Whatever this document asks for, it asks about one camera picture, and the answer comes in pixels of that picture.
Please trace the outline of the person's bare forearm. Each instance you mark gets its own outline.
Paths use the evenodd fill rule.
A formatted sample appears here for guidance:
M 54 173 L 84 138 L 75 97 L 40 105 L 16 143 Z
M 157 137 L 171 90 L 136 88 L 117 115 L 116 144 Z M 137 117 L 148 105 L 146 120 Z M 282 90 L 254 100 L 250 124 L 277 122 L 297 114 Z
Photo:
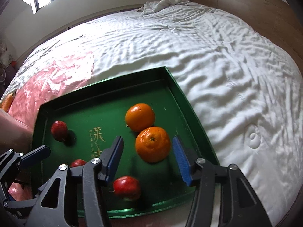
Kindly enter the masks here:
M 0 151 L 9 149 L 27 153 L 32 142 L 33 129 L 18 121 L 1 109 L 0 113 Z

